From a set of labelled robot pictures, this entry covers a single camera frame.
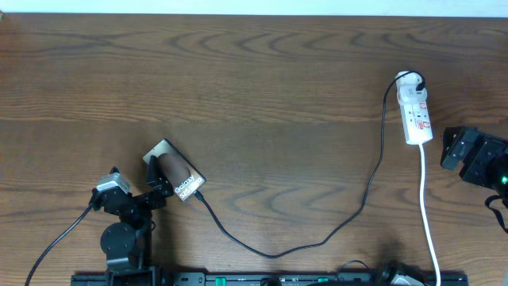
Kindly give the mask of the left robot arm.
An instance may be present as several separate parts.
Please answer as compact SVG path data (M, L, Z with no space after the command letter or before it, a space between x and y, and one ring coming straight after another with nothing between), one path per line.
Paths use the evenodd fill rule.
M106 255L108 285L166 285L164 269L152 262L152 212L166 206L173 195L157 157L150 156L146 184L152 188L142 195L130 192L128 181L117 168L102 177L92 190L89 206L116 215L119 221L101 236Z

